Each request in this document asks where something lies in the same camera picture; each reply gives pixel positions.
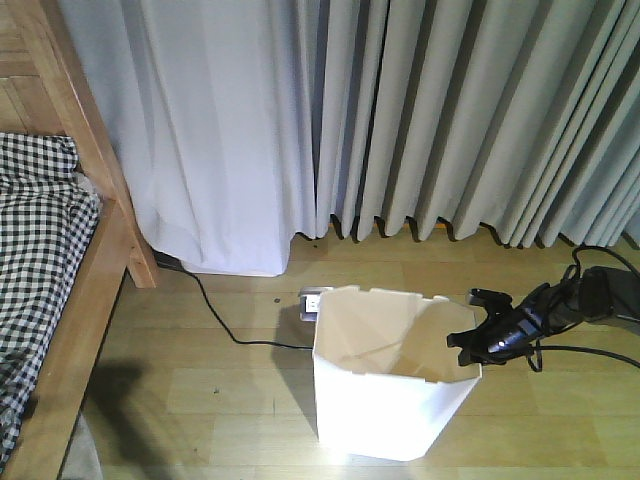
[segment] white trash bin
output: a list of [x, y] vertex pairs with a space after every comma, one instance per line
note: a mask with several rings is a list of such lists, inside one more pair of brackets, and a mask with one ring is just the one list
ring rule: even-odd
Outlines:
[[482, 375], [449, 333], [475, 327], [445, 297], [357, 286], [322, 293], [313, 348], [320, 442], [346, 453], [422, 457]]

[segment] power cord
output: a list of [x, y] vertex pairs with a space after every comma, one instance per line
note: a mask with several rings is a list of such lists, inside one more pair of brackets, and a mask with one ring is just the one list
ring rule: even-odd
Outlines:
[[164, 268], [166, 270], [173, 270], [174, 272], [183, 273], [183, 274], [191, 277], [192, 279], [194, 279], [196, 281], [196, 283], [198, 284], [198, 287], [200, 288], [200, 293], [202, 293], [202, 297], [204, 298], [204, 301], [207, 304], [207, 307], [209, 308], [209, 310], [211, 311], [213, 316], [216, 318], [216, 320], [222, 326], [222, 328], [224, 328], [225, 332], [227, 332], [227, 334], [229, 335], [229, 338], [231, 338], [231, 340], [233, 340], [234, 343], [237, 343], [238, 345], [270, 345], [272, 347], [289, 348], [289, 349], [292, 349], [292, 350], [312, 350], [313, 349], [313, 347], [308, 347], [306, 345], [290, 345], [288, 343], [275, 342], [275, 341], [271, 341], [271, 340], [240, 340], [240, 339], [238, 339], [233, 334], [233, 331], [229, 328], [229, 326], [222, 319], [220, 314], [214, 308], [213, 304], [209, 300], [209, 295], [207, 295], [207, 291], [205, 290], [204, 285], [202, 284], [202, 281], [197, 277], [197, 275], [194, 275], [193, 273], [188, 272], [184, 268], [178, 267], [176, 265], [171, 265], [171, 264], [165, 263], [163, 261], [157, 261], [157, 264], [158, 264], [158, 266], [160, 268]]
[[[620, 263], [622, 263], [625, 267], [627, 267], [627, 269], [638, 279], [640, 280], [640, 272], [638, 272], [638, 270], [631, 264], [631, 262], [629, 262], [626, 258], [624, 258], [622, 255], [614, 252], [613, 250], [606, 248], [606, 247], [598, 247], [598, 246], [590, 246], [590, 245], [582, 245], [579, 247], [576, 247], [573, 249], [573, 251], [571, 252], [571, 256], [573, 257], [573, 260], [575, 262], [574, 265], [570, 265], [567, 268], [567, 271], [565, 272], [565, 275], [563, 277], [563, 280], [569, 278], [570, 273], [573, 273], [572, 278], [580, 278], [580, 275], [582, 273], [582, 265], [580, 264], [580, 260], [578, 259], [578, 253], [585, 251], [585, 250], [595, 250], [598, 252], [602, 252], [602, 253], [606, 253], [612, 257], [614, 257], [616, 260], [618, 260]], [[631, 323], [640, 323], [638, 320], [633, 319], [633, 318], [626, 318], [626, 317], [617, 317], [620, 318], [622, 320], [626, 320], [628, 322]], [[569, 328], [562, 330], [561, 332], [557, 332], [557, 333], [562, 333], [565, 332], [575, 326], [577, 326], [578, 323], [572, 324], [569, 326]], [[527, 359], [527, 363], [529, 364], [529, 367], [531, 368], [531, 370], [533, 370], [534, 372], [541, 372], [542, 371], [542, 352], [543, 351], [567, 351], [567, 352], [578, 352], [578, 353], [587, 353], [587, 354], [591, 354], [591, 355], [600, 355], [603, 357], [608, 357], [608, 358], [612, 358], [614, 360], [619, 360], [621, 362], [627, 363], [633, 367], [636, 368], [640, 368], [640, 362], [638, 362], [637, 360], [634, 360], [633, 358], [627, 357], [625, 355], [621, 355], [619, 353], [615, 353], [615, 352], [610, 352], [608, 350], [601, 350], [598, 348], [590, 348], [590, 347], [578, 347], [578, 346], [572, 346], [572, 345], [540, 345], [540, 341], [536, 341], [535, 346], [530, 345], [528, 348], [523, 348], [523, 349], [514, 349], [514, 350], [509, 350], [510, 353], [515, 353], [515, 354], [523, 354], [526, 359]], [[536, 356], [536, 362], [533, 362], [532, 357]]]

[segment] bed post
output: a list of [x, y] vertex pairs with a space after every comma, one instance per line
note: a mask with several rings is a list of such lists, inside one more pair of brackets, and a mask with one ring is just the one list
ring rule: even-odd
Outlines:
[[7, 0], [64, 131], [76, 140], [82, 169], [122, 210], [131, 237], [127, 265], [136, 286], [155, 287], [158, 267], [136, 222], [129, 189], [57, 2]]

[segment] electrical outlet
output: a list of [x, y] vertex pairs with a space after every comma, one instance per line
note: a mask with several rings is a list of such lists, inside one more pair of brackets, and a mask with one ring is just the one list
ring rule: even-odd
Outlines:
[[300, 290], [300, 320], [315, 322], [320, 311], [320, 295], [333, 287], [304, 287]]
[[305, 296], [305, 311], [307, 313], [318, 313], [320, 307], [320, 295]]

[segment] curtain fold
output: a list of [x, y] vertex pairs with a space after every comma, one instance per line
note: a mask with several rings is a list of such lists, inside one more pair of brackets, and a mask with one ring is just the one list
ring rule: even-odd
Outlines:
[[193, 271], [279, 274], [332, 218], [638, 239], [638, 0], [61, 5], [142, 231]]

